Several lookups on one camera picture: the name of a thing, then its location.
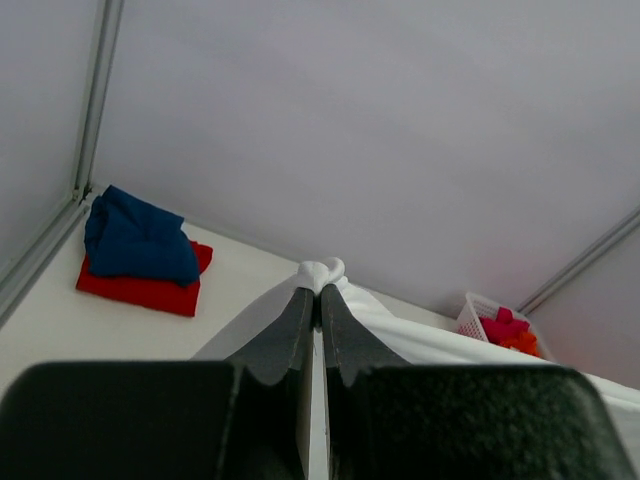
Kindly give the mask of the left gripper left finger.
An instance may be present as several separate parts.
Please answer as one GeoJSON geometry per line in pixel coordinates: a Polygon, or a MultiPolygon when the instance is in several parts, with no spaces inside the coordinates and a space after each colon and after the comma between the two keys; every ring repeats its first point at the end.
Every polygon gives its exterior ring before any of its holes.
{"type": "Polygon", "coordinates": [[[301,479],[314,296],[221,360],[49,362],[1,401],[5,479],[301,479]]]}

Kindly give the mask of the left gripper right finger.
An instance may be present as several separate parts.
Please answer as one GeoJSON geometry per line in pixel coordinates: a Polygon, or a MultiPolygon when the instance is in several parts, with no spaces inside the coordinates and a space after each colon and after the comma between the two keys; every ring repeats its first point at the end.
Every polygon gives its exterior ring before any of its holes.
{"type": "Polygon", "coordinates": [[[634,479],[602,396],[561,366],[414,365],[320,296],[333,479],[634,479]]]}

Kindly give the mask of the white t shirt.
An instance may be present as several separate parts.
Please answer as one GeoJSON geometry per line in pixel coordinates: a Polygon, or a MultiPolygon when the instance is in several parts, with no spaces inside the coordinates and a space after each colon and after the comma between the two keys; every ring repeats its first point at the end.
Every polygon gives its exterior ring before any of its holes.
{"type": "MultiPolygon", "coordinates": [[[[346,277],[344,264],[339,259],[304,262],[295,274],[247,305],[197,353],[200,360],[224,359],[270,325],[283,312],[295,290],[301,288],[312,292],[313,316],[299,400],[301,411],[296,429],[305,472],[301,479],[306,479],[313,473],[333,479],[329,475],[329,411],[320,312],[320,296],[328,286],[337,287],[352,315],[411,364],[559,366],[446,330],[398,318],[369,292],[352,285],[346,277]]],[[[582,375],[602,396],[639,475],[638,392],[610,381],[582,375]]]]}

